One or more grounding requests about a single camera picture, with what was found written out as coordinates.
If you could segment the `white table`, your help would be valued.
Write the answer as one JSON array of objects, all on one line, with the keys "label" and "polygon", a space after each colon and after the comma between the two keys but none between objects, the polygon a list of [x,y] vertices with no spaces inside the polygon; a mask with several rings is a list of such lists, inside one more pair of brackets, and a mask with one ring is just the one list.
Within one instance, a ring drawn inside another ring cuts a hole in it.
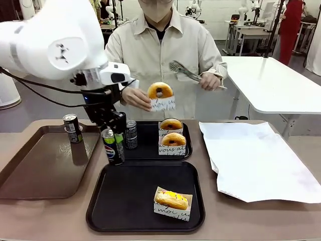
[{"label": "white table", "polygon": [[272,57],[224,56],[236,86],[229,118],[234,119],[239,96],[263,114],[278,114],[286,122],[288,139],[302,115],[321,115],[321,86]]}]

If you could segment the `person in yellow patterned shirt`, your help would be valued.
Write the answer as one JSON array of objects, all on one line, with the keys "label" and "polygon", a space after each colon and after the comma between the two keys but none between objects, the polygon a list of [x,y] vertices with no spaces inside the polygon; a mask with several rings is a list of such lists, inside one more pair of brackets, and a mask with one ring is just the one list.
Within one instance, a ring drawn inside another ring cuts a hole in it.
[{"label": "person in yellow patterned shirt", "polygon": [[89,0],[95,13],[97,16],[98,21],[101,21],[101,3],[100,0]]}]

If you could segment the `black stand pole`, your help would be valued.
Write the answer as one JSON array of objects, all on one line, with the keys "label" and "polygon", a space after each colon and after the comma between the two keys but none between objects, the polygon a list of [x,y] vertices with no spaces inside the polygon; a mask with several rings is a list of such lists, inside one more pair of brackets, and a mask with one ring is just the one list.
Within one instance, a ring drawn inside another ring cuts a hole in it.
[{"label": "black stand pole", "polygon": [[267,44],[267,47],[266,47],[266,51],[264,53],[264,58],[267,58],[268,55],[269,55],[269,52],[270,52],[270,49],[271,49],[271,45],[272,45],[272,42],[273,42],[273,39],[274,39],[274,35],[275,35],[275,32],[276,32],[276,29],[277,29],[277,26],[278,26],[278,23],[279,23],[279,19],[280,19],[280,15],[281,15],[281,12],[282,12],[282,8],[283,8],[283,5],[284,5],[284,1],[285,0],[277,0],[275,1],[274,5],[275,6],[275,11],[274,11],[274,15],[273,15],[273,18],[272,18],[272,22],[270,24],[270,27],[272,28],[268,30],[268,33],[269,33],[269,38],[268,38],[268,44]]}]

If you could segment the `metal serving tongs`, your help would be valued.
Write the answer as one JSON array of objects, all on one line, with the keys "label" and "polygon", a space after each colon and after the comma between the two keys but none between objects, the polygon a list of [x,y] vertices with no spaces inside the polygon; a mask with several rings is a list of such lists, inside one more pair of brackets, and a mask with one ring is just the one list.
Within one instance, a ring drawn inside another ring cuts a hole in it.
[{"label": "metal serving tongs", "polygon": [[[182,65],[181,63],[179,63],[178,61],[172,61],[169,63],[169,68],[172,72],[174,72],[175,74],[181,74],[184,75],[186,77],[188,77],[191,80],[194,80],[196,82],[200,82],[201,80],[201,75],[196,75],[194,73],[192,73],[190,70],[188,70],[184,65]],[[217,88],[220,90],[225,90],[227,89],[226,87],[224,87],[223,85],[220,88]]]}]

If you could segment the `dark chocolate sprinkle donut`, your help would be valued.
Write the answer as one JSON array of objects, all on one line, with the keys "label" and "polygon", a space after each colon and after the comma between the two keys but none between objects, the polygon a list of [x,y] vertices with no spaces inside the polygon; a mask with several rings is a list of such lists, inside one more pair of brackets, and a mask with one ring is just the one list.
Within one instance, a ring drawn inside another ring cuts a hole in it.
[{"label": "dark chocolate sprinkle donut", "polygon": [[153,83],[147,91],[147,96],[150,99],[172,97],[174,92],[172,88],[164,82]]}]

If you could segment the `person's left hand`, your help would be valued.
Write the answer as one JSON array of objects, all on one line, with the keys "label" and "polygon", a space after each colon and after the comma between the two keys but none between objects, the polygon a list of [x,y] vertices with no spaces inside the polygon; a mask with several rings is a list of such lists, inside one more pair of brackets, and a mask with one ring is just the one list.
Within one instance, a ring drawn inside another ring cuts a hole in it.
[{"label": "person's left hand", "polygon": [[216,90],[222,86],[222,77],[213,73],[203,73],[199,82],[201,88],[206,91]]}]

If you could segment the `plain glazed donut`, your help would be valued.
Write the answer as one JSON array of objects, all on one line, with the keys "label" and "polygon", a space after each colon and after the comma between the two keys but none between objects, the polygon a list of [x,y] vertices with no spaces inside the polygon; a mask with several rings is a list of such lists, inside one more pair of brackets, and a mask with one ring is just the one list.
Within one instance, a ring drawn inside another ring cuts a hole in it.
[{"label": "plain glazed donut", "polygon": [[186,144],[186,138],[179,133],[169,133],[162,139],[164,146],[183,146]]}]

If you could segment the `white paper sheet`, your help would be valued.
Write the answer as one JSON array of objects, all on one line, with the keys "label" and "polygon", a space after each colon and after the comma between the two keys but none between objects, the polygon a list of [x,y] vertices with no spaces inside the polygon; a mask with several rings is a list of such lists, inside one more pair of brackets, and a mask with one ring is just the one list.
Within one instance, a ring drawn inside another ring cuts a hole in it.
[{"label": "white paper sheet", "polygon": [[321,203],[321,185],[271,126],[199,123],[219,192],[245,202]]}]

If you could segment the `black green Pepsi can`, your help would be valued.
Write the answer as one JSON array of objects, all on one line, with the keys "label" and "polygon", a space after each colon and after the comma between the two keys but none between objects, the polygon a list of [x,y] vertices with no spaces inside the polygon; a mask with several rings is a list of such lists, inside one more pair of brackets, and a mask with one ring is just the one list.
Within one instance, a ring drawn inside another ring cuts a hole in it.
[{"label": "black green Pepsi can", "polygon": [[107,128],[101,132],[105,152],[110,165],[121,165],[124,163],[123,135],[114,133],[112,129]]},{"label": "black green Pepsi can", "polygon": [[72,144],[77,144],[83,141],[81,129],[79,126],[76,114],[67,114],[62,118],[64,122],[64,129],[68,134],[69,141]]},{"label": "black green Pepsi can", "polygon": [[125,130],[125,142],[128,149],[135,149],[138,146],[136,121],[127,120]]}]

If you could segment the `person in beige shirt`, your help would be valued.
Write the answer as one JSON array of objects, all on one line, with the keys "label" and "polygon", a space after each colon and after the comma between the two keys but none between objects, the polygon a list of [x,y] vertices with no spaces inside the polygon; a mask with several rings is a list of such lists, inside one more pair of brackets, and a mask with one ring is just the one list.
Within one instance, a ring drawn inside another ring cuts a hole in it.
[{"label": "person in beige shirt", "polygon": [[158,23],[141,14],[113,31],[105,47],[109,60],[126,64],[139,89],[147,92],[155,82],[168,84],[174,92],[176,109],[145,111],[120,101],[120,110],[128,119],[193,119],[197,94],[203,91],[198,82],[175,74],[169,63],[178,61],[196,75],[207,61],[222,61],[210,32],[198,21],[181,15],[174,6]]}]

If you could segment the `grey workbench table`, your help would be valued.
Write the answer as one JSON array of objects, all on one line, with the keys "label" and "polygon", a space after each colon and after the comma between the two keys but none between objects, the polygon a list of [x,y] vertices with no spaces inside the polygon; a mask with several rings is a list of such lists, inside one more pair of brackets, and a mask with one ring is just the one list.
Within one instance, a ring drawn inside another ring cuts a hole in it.
[{"label": "grey workbench table", "polygon": [[231,21],[228,24],[225,46],[222,51],[229,56],[257,55],[259,44],[267,44],[271,33],[263,27],[254,25],[238,26]]}]

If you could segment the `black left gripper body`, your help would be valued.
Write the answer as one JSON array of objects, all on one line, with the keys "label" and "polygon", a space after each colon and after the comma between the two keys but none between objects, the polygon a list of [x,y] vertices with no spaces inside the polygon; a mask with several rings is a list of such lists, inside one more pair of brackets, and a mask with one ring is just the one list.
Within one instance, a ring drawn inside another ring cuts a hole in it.
[{"label": "black left gripper body", "polygon": [[118,84],[108,85],[96,90],[82,90],[84,109],[93,123],[109,121],[111,112],[117,111],[114,104],[120,101]]}]

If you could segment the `person in red clothes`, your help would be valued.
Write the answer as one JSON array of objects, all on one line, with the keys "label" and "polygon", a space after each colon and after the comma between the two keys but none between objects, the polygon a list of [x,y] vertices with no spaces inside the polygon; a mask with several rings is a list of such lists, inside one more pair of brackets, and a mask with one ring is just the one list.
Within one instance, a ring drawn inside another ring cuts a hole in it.
[{"label": "person in red clothes", "polygon": [[281,17],[281,24],[273,58],[288,65],[300,29],[303,0],[288,0]]}]

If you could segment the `beige face mask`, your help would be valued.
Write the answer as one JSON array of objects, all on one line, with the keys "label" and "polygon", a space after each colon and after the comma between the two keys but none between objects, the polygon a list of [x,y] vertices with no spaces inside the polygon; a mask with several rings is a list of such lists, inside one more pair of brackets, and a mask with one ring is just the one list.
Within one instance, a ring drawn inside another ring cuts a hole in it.
[{"label": "beige face mask", "polygon": [[160,22],[171,10],[174,0],[138,0],[143,13],[154,22]]}]

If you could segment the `person's right forearm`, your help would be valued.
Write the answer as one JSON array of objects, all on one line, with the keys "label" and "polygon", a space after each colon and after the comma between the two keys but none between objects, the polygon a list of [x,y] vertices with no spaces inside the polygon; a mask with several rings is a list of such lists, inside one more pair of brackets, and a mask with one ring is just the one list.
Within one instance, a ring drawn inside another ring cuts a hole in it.
[{"label": "person's right forearm", "polygon": [[119,83],[118,86],[119,86],[120,93],[122,93],[123,90],[128,88],[128,87],[130,87],[130,88],[139,88],[139,80],[134,79],[134,78],[130,78],[129,81]]}]

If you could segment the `brown plastic tray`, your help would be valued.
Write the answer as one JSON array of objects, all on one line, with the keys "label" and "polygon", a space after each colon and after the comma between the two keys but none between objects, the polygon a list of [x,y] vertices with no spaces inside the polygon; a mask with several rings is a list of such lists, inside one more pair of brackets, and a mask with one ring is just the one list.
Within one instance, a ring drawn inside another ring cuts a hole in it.
[{"label": "brown plastic tray", "polygon": [[63,199],[74,195],[100,139],[96,126],[82,127],[72,144],[64,125],[39,127],[0,171],[0,200]]}]

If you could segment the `person's right hand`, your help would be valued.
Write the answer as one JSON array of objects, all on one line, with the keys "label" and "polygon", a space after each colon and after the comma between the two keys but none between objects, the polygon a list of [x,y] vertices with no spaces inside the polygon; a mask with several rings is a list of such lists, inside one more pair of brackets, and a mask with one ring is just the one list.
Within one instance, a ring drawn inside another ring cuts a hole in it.
[{"label": "person's right hand", "polygon": [[124,102],[134,107],[151,111],[151,100],[147,94],[139,88],[126,87],[122,91],[122,98]]}]

